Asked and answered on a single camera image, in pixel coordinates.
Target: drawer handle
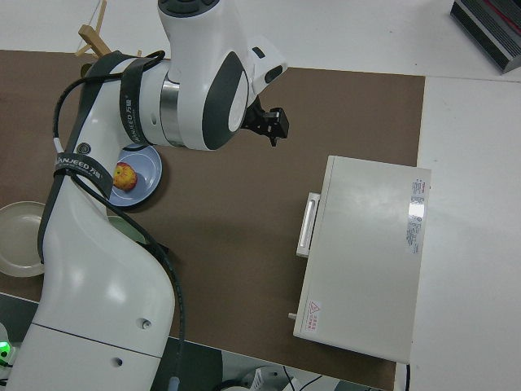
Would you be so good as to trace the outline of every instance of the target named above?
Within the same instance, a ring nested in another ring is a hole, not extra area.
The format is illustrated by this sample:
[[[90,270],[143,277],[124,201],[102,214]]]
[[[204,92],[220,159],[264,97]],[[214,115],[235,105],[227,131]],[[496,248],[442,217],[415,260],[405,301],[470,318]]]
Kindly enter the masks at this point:
[[[320,194],[309,193],[308,202],[306,203],[306,209],[304,211],[304,219],[302,220],[302,227],[300,228],[299,244],[296,249],[296,255],[298,256],[307,258],[309,255],[309,246],[311,245],[311,237],[313,235],[319,200]]]

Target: white table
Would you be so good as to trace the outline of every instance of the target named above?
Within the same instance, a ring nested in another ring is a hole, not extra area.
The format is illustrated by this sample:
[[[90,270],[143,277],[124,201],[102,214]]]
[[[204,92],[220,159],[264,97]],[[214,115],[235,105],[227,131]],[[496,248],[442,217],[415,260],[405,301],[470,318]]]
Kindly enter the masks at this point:
[[[2,2],[0,49],[76,51],[96,0]],[[109,0],[102,37],[168,47],[155,2]],[[418,166],[432,169],[412,390],[519,389],[521,69],[502,76],[449,0],[240,0],[290,66],[427,76]],[[396,390],[403,389],[403,367]]]

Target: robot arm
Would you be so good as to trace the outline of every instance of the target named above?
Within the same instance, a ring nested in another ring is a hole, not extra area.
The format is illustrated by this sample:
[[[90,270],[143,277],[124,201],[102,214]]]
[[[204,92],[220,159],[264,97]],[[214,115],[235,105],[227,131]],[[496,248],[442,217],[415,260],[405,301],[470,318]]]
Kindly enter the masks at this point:
[[[244,123],[247,108],[246,127],[272,143],[284,137],[286,123],[265,113],[257,95],[286,64],[266,40],[245,36],[234,2],[160,0],[159,10],[172,60],[150,68],[153,59],[115,52],[89,72],[42,217],[42,300],[7,391],[151,386],[173,317],[170,279],[111,226],[104,204],[84,188],[103,194],[107,181],[100,178],[110,178],[121,148],[138,142],[217,149]],[[93,82],[108,74],[117,76]],[[66,169],[97,186],[75,182]]]

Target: apple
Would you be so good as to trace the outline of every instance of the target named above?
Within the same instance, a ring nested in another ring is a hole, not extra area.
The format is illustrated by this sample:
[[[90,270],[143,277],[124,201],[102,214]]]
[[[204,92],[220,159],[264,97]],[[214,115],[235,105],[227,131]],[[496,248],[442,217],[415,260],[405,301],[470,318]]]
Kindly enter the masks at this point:
[[[138,183],[138,176],[134,169],[124,163],[119,162],[114,170],[114,186],[123,191],[130,191]]]

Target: label sticker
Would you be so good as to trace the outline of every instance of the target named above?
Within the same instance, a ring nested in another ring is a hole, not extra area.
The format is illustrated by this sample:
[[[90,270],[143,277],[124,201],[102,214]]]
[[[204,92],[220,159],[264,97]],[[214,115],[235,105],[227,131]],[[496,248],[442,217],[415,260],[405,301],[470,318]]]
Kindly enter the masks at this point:
[[[418,178],[411,187],[409,218],[407,222],[407,253],[418,254],[422,246],[422,222],[425,217],[425,186],[426,182]]]
[[[321,308],[322,303],[320,301],[308,301],[308,309],[306,310],[306,317],[304,320],[306,322],[304,329],[306,332],[317,332]]]

